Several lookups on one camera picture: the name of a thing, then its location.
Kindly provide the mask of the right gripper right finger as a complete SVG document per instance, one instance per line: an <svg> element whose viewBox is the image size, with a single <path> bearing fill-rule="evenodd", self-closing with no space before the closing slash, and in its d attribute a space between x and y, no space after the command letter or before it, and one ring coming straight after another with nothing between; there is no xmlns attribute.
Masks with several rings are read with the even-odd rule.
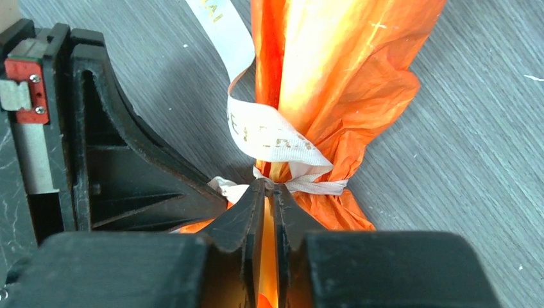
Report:
<svg viewBox="0 0 544 308"><path fill-rule="evenodd" d="M280 307L499 307L471 245L448 232L331 231L273 189Z"/></svg>

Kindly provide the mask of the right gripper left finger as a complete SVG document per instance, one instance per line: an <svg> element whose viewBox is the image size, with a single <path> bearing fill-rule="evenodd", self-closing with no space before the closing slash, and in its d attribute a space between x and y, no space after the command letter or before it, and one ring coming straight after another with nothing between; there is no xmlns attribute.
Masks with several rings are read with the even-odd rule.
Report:
<svg viewBox="0 0 544 308"><path fill-rule="evenodd" d="M195 234L64 232L8 276L2 307L256 307L265 183Z"/></svg>

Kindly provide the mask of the orange flower bouquet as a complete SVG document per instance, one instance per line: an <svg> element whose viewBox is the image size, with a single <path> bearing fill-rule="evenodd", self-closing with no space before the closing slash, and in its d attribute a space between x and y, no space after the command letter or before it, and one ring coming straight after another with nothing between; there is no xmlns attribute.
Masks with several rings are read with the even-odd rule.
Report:
<svg viewBox="0 0 544 308"><path fill-rule="evenodd" d="M231 95L277 109L347 180L367 145L389 128L420 87L410 71L444 1L252 1L255 59ZM267 188L292 178L286 162L255 159ZM325 228L372 231L347 185L342 195L292 192Z"/></svg>

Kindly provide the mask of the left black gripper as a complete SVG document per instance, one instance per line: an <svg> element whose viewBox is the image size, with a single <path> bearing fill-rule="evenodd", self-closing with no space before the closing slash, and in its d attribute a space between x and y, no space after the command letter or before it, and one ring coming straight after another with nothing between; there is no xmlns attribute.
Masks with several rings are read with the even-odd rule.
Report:
<svg viewBox="0 0 544 308"><path fill-rule="evenodd" d="M73 190L62 119L69 55ZM29 19L2 32L1 278L57 232L170 231L225 209L208 178L135 113L101 33Z"/></svg>

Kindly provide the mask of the cream printed ribbon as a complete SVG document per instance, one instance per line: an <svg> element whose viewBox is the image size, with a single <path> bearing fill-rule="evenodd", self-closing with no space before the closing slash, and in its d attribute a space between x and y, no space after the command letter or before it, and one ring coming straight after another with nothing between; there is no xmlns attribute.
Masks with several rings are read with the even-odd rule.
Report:
<svg viewBox="0 0 544 308"><path fill-rule="evenodd" d="M342 195L347 180L318 181L333 169L332 163L277 109L231 95L255 59L251 34L232 2L188 0L186 3L226 67L230 80L226 115L236 146L257 160L286 162L292 178L284 185L291 193Z"/></svg>

